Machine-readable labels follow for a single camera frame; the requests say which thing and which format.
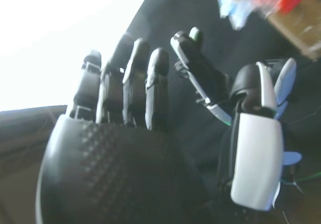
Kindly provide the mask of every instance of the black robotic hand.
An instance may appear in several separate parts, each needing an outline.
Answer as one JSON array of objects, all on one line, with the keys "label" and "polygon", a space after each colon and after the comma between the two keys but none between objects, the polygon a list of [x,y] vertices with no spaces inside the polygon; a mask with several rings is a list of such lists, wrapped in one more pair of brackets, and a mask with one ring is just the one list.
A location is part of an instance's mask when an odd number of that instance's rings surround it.
[{"label": "black robotic hand", "polygon": [[37,224],[210,222],[203,181],[166,133],[168,55],[148,59],[129,35],[103,70],[100,53],[85,57],[43,158]]}]

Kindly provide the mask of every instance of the bright white light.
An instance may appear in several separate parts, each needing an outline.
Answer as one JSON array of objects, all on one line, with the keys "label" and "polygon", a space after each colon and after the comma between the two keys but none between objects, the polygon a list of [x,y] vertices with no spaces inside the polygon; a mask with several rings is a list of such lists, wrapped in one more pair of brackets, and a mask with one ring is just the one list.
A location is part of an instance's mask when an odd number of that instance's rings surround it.
[{"label": "bright white light", "polygon": [[68,104],[83,58],[105,63],[143,0],[0,0],[0,111]]}]

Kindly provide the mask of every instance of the brown box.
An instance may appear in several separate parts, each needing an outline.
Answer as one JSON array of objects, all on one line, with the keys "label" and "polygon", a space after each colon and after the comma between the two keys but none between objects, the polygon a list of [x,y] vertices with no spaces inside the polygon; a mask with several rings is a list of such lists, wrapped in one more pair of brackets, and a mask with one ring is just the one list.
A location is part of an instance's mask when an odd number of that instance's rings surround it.
[{"label": "brown box", "polygon": [[321,57],[321,0],[302,0],[289,14],[271,14],[268,20],[303,55]]}]

